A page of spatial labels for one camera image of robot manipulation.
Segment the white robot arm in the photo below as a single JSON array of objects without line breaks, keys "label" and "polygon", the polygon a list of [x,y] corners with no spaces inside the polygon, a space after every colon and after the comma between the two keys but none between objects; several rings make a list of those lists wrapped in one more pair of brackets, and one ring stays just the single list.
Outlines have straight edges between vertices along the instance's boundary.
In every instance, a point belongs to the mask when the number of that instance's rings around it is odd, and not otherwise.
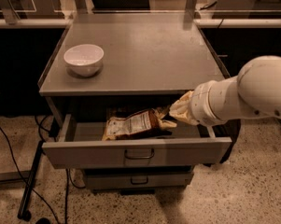
[{"label": "white robot arm", "polygon": [[233,119],[281,119],[281,57],[260,56],[235,77],[199,85],[173,103],[169,115],[203,126]]}]

